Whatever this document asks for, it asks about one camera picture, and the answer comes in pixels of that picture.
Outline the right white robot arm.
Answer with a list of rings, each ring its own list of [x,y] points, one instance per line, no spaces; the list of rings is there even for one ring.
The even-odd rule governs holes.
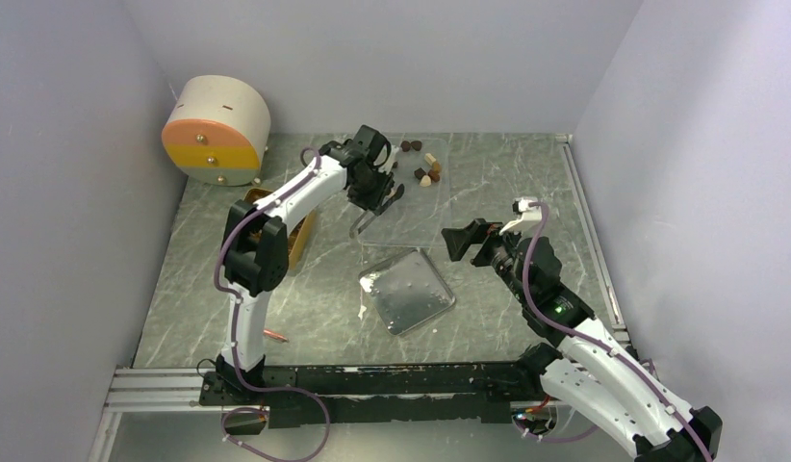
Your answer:
[[[663,385],[614,338],[560,278],[561,261],[546,237],[500,233],[498,222],[474,219],[441,234],[450,260],[473,245],[475,267],[495,271],[543,342],[516,374],[519,392],[557,398],[616,441],[635,461],[712,461],[723,422]]]

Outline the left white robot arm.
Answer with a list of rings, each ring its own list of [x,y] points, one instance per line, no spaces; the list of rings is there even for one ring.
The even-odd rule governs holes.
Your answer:
[[[300,158],[305,166],[291,181],[265,198],[234,203],[226,220],[214,282],[229,298],[230,320],[216,371],[239,404],[255,401],[265,386],[268,303],[289,271],[292,231],[338,193],[372,217],[403,194],[391,142],[368,125],[349,140],[306,147]]]

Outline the gold chocolate box tray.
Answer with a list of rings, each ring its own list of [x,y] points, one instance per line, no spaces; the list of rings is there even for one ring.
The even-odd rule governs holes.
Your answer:
[[[272,191],[262,188],[252,188],[244,196],[246,202],[256,202],[272,194]],[[317,211],[311,211],[291,231],[288,238],[289,271],[296,269],[309,242],[313,227],[317,220]]]

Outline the clear plastic tray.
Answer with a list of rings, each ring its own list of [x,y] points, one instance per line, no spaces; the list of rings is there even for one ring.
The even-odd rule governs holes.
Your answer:
[[[421,151],[403,152],[403,141],[421,141]],[[393,141],[394,180],[403,184],[403,197],[378,217],[357,240],[365,245],[430,247],[442,240],[441,230],[451,225],[449,139],[441,136],[398,136]],[[429,165],[424,154],[437,159]],[[414,171],[427,173],[421,180]]]

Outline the square silver metal lid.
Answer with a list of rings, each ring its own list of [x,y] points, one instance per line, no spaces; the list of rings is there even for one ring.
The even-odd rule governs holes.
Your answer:
[[[393,336],[406,334],[456,303],[429,255],[418,247],[401,250],[362,270],[359,284]]]

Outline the round pastel drawer box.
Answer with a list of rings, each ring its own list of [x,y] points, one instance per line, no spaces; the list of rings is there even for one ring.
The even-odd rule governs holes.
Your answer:
[[[169,159],[190,178],[243,186],[259,176],[271,118],[262,95],[223,75],[191,78],[161,133]]]

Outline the red pen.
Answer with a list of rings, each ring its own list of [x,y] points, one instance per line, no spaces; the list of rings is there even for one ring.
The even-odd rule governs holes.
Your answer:
[[[289,342],[289,339],[287,337],[285,337],[282,334],[279,334],[277,332],[274,332],[272,330],[269,330],[269,329],[265,329],[263,334],[264,334],[264,336],[266,338],[268,338],[268,339],[270,339],[270,340],[272,340],[274,342],[283,343],[283,344]]]

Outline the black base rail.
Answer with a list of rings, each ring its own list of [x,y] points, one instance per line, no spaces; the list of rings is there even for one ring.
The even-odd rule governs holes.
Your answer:
[[[265,366],[246,389],[219,366],[206,371],[198,402],[222,411],[267,411],[271,428],[477,420],[508,424],[546,404],[542,367],[528,359],[400,365]]]

